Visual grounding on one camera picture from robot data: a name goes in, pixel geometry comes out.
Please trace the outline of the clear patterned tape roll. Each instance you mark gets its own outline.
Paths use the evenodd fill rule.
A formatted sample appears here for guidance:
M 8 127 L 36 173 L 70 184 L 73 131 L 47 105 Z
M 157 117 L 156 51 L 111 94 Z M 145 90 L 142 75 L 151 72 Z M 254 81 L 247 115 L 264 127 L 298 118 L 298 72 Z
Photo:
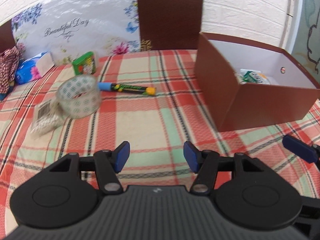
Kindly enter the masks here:
M 80 119 L 93 114 L 101 104 L 96 77 L 82 74 L 66 80 L 56 91 L 56 99 L 70 118 Z

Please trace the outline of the marker with blue cap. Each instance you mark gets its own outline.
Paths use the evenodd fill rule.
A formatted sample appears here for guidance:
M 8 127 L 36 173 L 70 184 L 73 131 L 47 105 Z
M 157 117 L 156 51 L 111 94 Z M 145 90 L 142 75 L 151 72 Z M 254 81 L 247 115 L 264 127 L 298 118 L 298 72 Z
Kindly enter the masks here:
M 124 83 L 99 82 L 98 87 L 101 91 L 142 94 L 148 96 L 155 96 L 157 92 L 155 87 L 134 86 Z

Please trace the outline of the green illustrated small box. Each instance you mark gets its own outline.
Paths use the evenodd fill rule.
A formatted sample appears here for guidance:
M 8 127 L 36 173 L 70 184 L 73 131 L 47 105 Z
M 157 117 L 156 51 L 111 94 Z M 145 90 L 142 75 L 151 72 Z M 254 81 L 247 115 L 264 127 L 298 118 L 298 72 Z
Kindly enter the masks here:
M 72 62 L 75 75 L 89 74 L 96 72 L 95 54 L 88 51 Z

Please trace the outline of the white bead packet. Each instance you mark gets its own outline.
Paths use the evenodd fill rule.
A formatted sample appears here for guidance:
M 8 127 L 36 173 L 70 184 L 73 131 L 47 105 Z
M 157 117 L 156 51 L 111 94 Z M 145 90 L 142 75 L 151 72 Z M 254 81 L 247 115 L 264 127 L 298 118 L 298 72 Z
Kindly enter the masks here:
M 62 108 L 56 99 L 49 99 L 35 106 L 30 133 L 41 137 L 64 124 Z

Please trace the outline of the plaid bed blanket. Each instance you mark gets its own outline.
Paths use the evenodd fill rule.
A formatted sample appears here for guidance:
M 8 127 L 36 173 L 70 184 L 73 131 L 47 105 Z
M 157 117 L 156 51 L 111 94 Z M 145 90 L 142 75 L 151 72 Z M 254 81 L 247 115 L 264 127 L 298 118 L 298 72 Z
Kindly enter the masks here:
M 193 50 L 151 51 L 103 57 L 99 81 L 153 86 L 154 97 L 102 92 L 98 111 L 64 124 L 42 137 L 30 133 L 36 105 L 55 96 L 74 76 L 70 65 L 51 69 L 43 78 L 15 87 L 1 102 L 1 237 L 15 227 L 9 207 L 13 191 L 69 152 L 89 156 L 131 145 L 119 174 L 123 185 L 190 186 L 194 174 L 183 156 L 183 143 L 221 155 L 244 152 L 259 158 L 302 195 L 319 197 L 319 170 L 283 148 L 292 134 L 307 144 L 319 142 L 319 103 L 300 121 L 274 126 L 216 132 L 194 76 Z

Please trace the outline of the brown cardboard storage box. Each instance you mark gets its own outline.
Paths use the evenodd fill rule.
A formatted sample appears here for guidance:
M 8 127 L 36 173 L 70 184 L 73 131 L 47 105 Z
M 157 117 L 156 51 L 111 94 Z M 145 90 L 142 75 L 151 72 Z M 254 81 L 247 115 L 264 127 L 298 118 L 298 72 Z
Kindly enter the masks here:
M 271 84 L 246 83 L 240 69 Z M 319 84 L 287 51 L 245 38 L 200 33 L 194 72 L 219 132 L 300 120 L 319 99 Z

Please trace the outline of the cartoon painted door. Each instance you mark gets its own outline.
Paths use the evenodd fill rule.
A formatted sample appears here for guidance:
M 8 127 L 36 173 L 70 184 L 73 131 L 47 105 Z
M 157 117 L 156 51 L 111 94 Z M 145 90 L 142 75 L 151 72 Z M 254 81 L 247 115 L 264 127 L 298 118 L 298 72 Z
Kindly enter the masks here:
M 319 0 L 302 0 L 292 56 L 319 81 Z

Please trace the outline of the blue tissue pack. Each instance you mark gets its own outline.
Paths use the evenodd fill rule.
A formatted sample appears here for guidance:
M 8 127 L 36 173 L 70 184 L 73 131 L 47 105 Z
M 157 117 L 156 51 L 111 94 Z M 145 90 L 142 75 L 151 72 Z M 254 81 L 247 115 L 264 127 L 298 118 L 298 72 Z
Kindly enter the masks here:
M 18 65 L 15 82 L 18 85 L 29 83 L 42 78 L 51 68 L 54 61 L 50 52 L 39 53 Z

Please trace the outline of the red white checkered cloth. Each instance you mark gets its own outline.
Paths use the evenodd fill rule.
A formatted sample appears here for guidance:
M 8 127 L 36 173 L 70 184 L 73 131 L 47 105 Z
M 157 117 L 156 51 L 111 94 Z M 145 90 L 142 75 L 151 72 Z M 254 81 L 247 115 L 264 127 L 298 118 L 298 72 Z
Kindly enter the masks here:
M 21 52 L 16 47 L 13 46 L 10 49 L 5 50 L 1 53 L 0 61 L 0 97 L 1 101 L 12 92 L 15 85 L 15 74 L 18 68 Z

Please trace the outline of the dark brown headboard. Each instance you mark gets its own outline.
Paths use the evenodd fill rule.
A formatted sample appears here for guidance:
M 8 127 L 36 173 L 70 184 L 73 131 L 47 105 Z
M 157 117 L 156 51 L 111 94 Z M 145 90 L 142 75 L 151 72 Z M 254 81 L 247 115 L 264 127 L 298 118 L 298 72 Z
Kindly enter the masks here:
M 202 6 L 203 0 L 138 0 L 139 51 L 195 49 Z M 18 47 L 11 20 L 1 26 L 1 50 Z

